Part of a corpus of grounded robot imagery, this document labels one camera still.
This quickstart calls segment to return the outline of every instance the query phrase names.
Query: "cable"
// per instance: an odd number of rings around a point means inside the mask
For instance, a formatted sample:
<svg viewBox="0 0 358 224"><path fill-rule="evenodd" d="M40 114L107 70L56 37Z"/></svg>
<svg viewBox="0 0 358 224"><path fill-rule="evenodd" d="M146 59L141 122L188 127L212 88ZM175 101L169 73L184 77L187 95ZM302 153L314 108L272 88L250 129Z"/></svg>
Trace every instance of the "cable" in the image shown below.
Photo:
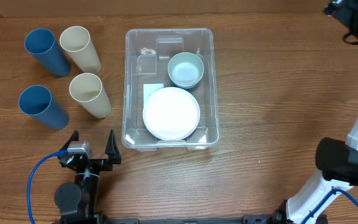
<svg viewBox="0 0 358 224"><path fill-rule="evenodd" d="M29 218L30 218L30 222L31 224L35 224L35 221L32 217L32 212L31 212L31 201L30 201L30 188L31 188L31 180L32 180L32 177L34 176L35 174L35 171L38 169L39 166L41 166L41 164L43 162L45 162L47 159L51 158L51 157L54 157L54 156L57 156L57 157L60 157L62 156L64 153L66 153L67 150L61 150L61 151L58 151L58 152L55 152L55 153L52 153L51 155L49 156L46 156L45 158L41 159L41 161L39 161L37 163L37 165L35 165L35 167L32 169L31 171L31 174L30 174L30 177L29 177L29 181L27 182L27 210L29 211Z"/></svg>
<svg viewBox="0 0 358 224"><path fill-rule="evenodd" d="M327 200L334 194L336 194L336 192L340 192L342 194L344 194L349 200L351 200L354 205L357 206L358 208L358 201L352 197L349 193L347 193L345 190L342 189L338 189L338 188L333 188L323 199L322 201L316 206L316 208L311 211L306 217L305 219L301 222L301 224L306 224L306 222L309 220L309 218L313 217L315 215L315 213L324 205L324 203L327 202Z"/></svg>

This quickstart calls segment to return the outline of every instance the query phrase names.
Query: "cup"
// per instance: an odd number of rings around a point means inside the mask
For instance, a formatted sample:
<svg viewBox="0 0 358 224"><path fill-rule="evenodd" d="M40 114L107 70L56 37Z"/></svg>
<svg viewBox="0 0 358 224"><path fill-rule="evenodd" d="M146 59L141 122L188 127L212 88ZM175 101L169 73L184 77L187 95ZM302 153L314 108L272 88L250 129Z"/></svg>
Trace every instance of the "cup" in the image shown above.
<svg viewBox="0 0 358 224"><path fill-rule="evenodd" d="M64 30L60 45L83 72L96 74L102 68L90 33L84 27L73 26Z"/></svg>
<svg viewBox="0 0 358 224"><path fill-rule="evenodd" d="M70 63L60 49L52 31L39 28L24 39L24 48L57 77L70 73Z"/></svg>
<svg viewBox="0 0 358 224"><path fill-rule="evenodd" d="M197 85L204 74L204 63L195 54L182 52L176 54L168 63L168 75L180 88L190 89Z"/></svg>
<svg viewBox="0 0 358 224"><path fill-rule="evenodd" d="M52 96L48 88L34 85L19 97L20 110L53 129L62 129L70 120L66 111Z"/></svg>
<svg viewBox="0 0 358 224"><path fill-rule="evenodd" d="M71 97L96 118L105 118L111 104L100 78L92 73L77 75L70 83Z"/></svg>

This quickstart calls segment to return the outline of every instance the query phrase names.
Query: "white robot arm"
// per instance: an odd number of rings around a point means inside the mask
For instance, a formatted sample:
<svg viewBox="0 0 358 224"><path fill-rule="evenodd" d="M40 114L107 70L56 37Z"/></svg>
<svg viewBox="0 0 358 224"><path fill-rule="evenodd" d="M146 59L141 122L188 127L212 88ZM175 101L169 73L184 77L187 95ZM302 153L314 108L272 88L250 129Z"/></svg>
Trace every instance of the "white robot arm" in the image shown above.
<svg viewBox="0 0 358 224"><path fill-rule="evenodd" d="M346 145L344 146L349 150L358 151L358 118L352 128L352 131L347 135ZM319 168L318 164L318 155L316 155L316 165ZM358 181L352 183L347 178L351 177L349 171L345 172L346 178L343 180L331 179L327 180L324 177L324 173L321 170L317 170L307 181L307 183L301 188L301 190L292 198L290 198L286 203L286 214L287 220L291 220L294 223L299 224L314 224L318 216L332 203L340 193L332 195L329 199L323 204L323 206L313 215L313 217L305 218L317 207L317 205L322 201L322 199L330 193L333 188L343 189L345 191L353 188L354 185L358 185Z"/></svg>

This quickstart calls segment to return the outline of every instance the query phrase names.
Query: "cup rim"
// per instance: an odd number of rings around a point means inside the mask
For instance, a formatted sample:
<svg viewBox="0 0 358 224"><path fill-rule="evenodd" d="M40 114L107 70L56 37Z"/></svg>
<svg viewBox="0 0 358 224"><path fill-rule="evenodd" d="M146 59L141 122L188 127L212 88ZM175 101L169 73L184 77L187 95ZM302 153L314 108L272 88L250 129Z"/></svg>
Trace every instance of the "cup rim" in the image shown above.
<svg viewBox="0 0 358 224"><path fill-rule="evenodd" d="M73 84L73 81L74 81L76 78L78 78L78 77L80 77L80 76L82 76L82 75L94 75L96 78L98 78L98 80L99 80L99 82L100 82L100 91L99 91L98 95L97 95L97 96L94 96L93 98L91 98L90 100L87 100L87 101L77 100L77 99L73 96L73 94L71 94L71 84ZM90 102L90 101L93 101L93 100L97 99L97 97L99 97L99 95L102 93L102 90L103 90L102 80L101 80L97 75L95 75L95 74L93 74L93 73L88 73L88 72L86 72L86 73L81 73L81 74L77 75L76 77L74 77L74 78L72 79L72 81L70 82L70 86L68 87L68 91L70 92L70 96L71 96L75 101L80 102L80 103L87 103L87 102Z"/></svg>
<svg viewBox="0 0 358 224"><path fill-rule="evenodd" d="M44 89L46 89L46 90L48 91L48 93L49 93L49 98L50 98L50 99L49 99L49 104L48 104L48 106L47 106L43 111L41 111L41 112L39 112L39 113L37 113L37 114L29 114L29 113L26 113L26 112L24 112L24 111L22 110L22 107L20 106L20 99L22 98L22 95L24 94L24 92L26 92L26 91L27 91L28 89L30 89L30 88L37 87L37 86L40 86L40 87L42 87L42 88L44 88ZM19 109L20 109L24 114L29 115L29 116L36 116L36 115L39 115L39 114L42 114L43 112L45 112L45 111L49 108L49 106L51 105L51 102L52 102L52 94L51 94L50 90L49 90L47 87L45 87L45 86L43 86L43 85L32 85L32 86L27 87L27 88L20 94L18 104L19 104Z"/></svg>
<svg viewBox="0 0 358 224"><path fill-rule="evenodd" d="M88 34L88 42L87 42L87 43L85 44L85 46L84 46L83 48L81 48L80 50L67 50L66 48L64 48L64 46L63 46L63 44L62 44L62 36L63 36L63 34L64 34L66 31L68 32L69 29L77 28L77 27L82 28L82 29L84 29L84 30L86 31L86 33ZM65 51L67 51L67 52L79 52L79 51L83 50L86 46L88 46L88 44L90 44L90 42L91 42L91 34L90 34L90 32L89 32L85 27L82 27L82 26L71 26L71 27L65 29L65 30L62 32L62 34L60 34L60 38L59 38L60 46L61 46Z"/></svg>
<svg viewBox="0 0 358 224"><path fill-rule="evenodd" d="M46 31L49 31L49 32L52 34L53 43L52 43L52 45L48 48L48 50L46 50L46 51L44 51L44 52L41 52L41 53L33 53L33 52L31 52L30 50L27 49L27 47L25 46L25 42L26 42L27 38L30 36L30 34L32 34L33 32L36 32L36 31L38 31L38 30L46 30ZM25 48L25 50L26 50L28 53L30 53L30 54L40 55L40 54L44 54L44 53L48 52L48 51L53 47L53 45L55 44L55 42L56 42L55 34L53 34L52 31L50 31L50 30L48 30L48 29L46 29L46 28L38 28L38 29L35 29L35 30L33 30L33 31L31 31L31 32L29 32L29 33L27 34L27 36L26 36L25 39L24 39L24 48Z"/></svg>
<svg viewBox="0 0 358 224"><path fill-rule="evenodd" d="M200 76L195 82L193 82L193 83L184 84L184 83L177 82L177 81L175 81L174 78L172 78L172 76L171 76L171 74L170 74L170 72L169 72L169 66L170 66L170 63L171 63L172 59L173 59L174 57L176 57L177 55L180 55L180 54L191 54L191 55L194 55L194 56L196 56L196 57L201 61L201 64L203 65L203 72L202 72L201 76ZM177 84L177 85L182 85L182 86L185 86L185 87L189 87L189 86L192 86L192 85L196 85L196 84L197 84L199 81L201 81L201 79L203 78L204 72L205 72L205 71L204 71L204 62L202 61L201 58L199 58L199 56L197 56L196 54L191 53L191 52L180 52L180 53L177 53L177 54L175 54L175 55L169 60L169 62L168 62L168 76L169 76L169 78L172 80L172 82L175 83L175 84Z"/></svg>

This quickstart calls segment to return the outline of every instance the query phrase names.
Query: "clear plastic bin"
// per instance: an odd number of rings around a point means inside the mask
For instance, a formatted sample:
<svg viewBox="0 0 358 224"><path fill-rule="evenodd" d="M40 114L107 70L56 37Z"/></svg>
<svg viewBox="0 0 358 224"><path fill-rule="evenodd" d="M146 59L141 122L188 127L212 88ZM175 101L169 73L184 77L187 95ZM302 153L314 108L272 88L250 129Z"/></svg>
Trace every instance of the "clear plastic bin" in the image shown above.
<svg viewBox="0 0 358 224"><path fill-rule="evenodd" d="M160 88L174 86L168 76L169 60L191 52L204 62L202 80L188 91L200 105L201 118L193 134L178 141L153 136L143 122L143 105ZM219 140L218 96L213 35L209 29L133 29L126 35L124 116L122 143L138 151L158 147L202 150Z"/></svg>

